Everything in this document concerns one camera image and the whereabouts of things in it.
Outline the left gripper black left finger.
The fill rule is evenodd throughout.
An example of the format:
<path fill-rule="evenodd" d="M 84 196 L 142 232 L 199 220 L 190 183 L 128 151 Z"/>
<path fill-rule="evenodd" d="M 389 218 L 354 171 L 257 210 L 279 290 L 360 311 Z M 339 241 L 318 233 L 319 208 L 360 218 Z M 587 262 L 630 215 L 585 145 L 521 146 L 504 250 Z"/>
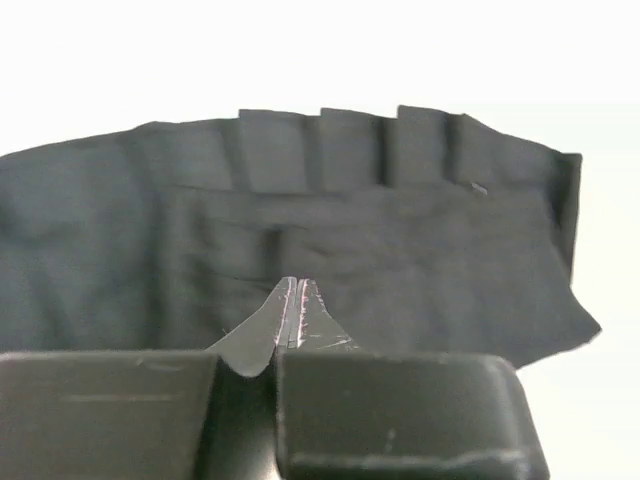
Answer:
<path fill-rule="evenodd" d="M 5 479 L 275 479 L 272 360 L 298 282 L 213 346 L 1 357 Z"/>

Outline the black pleated skirt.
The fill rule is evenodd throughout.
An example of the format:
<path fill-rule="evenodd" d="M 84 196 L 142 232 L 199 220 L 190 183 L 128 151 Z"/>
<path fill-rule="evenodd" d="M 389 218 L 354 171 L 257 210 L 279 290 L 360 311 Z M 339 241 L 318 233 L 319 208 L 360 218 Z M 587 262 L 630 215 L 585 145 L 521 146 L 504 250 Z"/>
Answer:
<path fill-rule="evenodd" d="M 601 328 L 571 287 L 581 158 L 467 115 L 243 110 L 1 160 L 1 347 L 204 348 L 285 276 L 377 351 L 522 367 Z"/>

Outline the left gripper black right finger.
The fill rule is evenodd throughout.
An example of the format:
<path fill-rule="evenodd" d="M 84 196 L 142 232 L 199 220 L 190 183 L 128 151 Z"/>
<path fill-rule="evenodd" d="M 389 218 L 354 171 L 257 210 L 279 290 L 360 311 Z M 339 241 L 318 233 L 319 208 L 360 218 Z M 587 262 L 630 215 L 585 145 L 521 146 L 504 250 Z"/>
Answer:
<path fill-rule="evenodd" d="M 368 353 L 296 286 L 275 360 L 285 479 L 546 479 L 513 366 L 492 355 Z"/>

